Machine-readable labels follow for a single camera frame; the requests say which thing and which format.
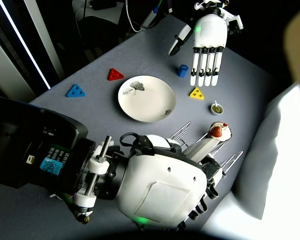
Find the light strip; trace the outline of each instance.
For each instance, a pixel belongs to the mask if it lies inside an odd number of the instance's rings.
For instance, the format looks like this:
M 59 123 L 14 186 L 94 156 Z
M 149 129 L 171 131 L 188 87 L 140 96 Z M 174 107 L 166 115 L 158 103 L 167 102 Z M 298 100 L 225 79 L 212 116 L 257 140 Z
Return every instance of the light strip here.
M 33 65 L 35 66 L 36 70 L 37 70 L 38 73 L 40 74 L 42 80 L 44 81 L 46 87 L 47 87 L 48 89 L 50 89 L 51 87 L 50 87 L 49 83 L 47 82 L 45 76 L 44 76 L 43 73 L 41 72 L 41 70 L 40 70 L 38 64 L 36 63 L 36 60 L 35 60 L 34 57 L 32 56 L 32 54 L 31 54 L 29 48 L 27 47 L 27 45 L 26 45 L 24 39 L 22 38 L 20 32 L 18 31 L 18 29 L 17 29 L 17 27 L 16 27 L 14 21 L 12 20 L 12 18 L 11 18 L 11 16 L 10 16 L 9 12 L 8 12 L 8 10 L 6 9 L 6 6 L 5 6 L 5 4 L 2 2 L 2 0 L 0 0 L 0 6 L 1 6 L 2 10 L 4 11 L 6 17 L 8 18 L 8 20 L 9 20 L 9 22 L 10 22 L 10 24 L 11 24 L 13 30 L 15 31 L 16 35 L 18 36 L 20 42 L 22 43 L 22 45 L 23 45 L 23 47 L 24 47 L 26 53 L 29 55 L 31 61 L 33 62 Z

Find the triangle block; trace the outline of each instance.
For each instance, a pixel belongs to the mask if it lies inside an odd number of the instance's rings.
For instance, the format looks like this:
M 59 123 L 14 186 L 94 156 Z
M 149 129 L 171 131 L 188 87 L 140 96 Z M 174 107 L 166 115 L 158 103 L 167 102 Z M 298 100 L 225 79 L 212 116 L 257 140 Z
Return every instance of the triangle block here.
M 118 79 L 123 79 L 125 76 L 115 70 L 114 68 L 110 69 L 109 75 L 108 75 L 108 80 L 113 81 L 113 80 L 118 80 Z
M 82 90 L 82 88 L 78 84 L 74 84 L 70 91 L 66 94 L 68 98 L 78 98 L 85 97 L 86 93 Z
M 198 87 L 196 87 L 189 95 L 190 98 L 193 99 L 200 99 L 203 100 L 205 99 L 205 96 L 202 94 L 202 92 L 200 91 L 200 89 Z

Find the blue triangle block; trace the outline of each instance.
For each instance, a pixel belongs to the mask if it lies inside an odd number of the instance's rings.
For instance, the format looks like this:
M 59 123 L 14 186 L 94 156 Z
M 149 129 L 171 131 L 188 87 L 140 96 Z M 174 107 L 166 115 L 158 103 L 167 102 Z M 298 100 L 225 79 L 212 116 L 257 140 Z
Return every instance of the blue triangle block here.
M 85 97 L 86 93 L 82 90 L 82 88 L 75 84 L 72 86 L 70 91 L 66 94 L 68 98 L 78 98 L 78 97 Z

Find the blue sticker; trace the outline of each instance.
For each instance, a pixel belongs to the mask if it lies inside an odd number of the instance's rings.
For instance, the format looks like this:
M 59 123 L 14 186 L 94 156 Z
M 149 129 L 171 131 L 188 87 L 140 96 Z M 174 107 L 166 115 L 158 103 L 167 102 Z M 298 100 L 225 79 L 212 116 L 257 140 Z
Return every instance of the blue sticker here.
M 62 166 L 63 166 L 62 162 L 46 157 L 42 161 L 40 168 L 42 169 L 42 171 L 45 171 L 45 172 L 48 172 L 48 173 L 58 176 L 60 174 L 60 170 L 61 170 Z

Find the white label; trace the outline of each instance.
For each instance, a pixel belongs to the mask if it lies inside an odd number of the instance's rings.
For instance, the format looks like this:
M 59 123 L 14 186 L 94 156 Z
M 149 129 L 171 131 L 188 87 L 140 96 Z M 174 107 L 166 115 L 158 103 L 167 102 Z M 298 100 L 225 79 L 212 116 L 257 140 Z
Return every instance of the white label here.
M 35 160 L 35 156 L 29 155 L 28 159 L 26 160 L 27 164 L 33 164 Z

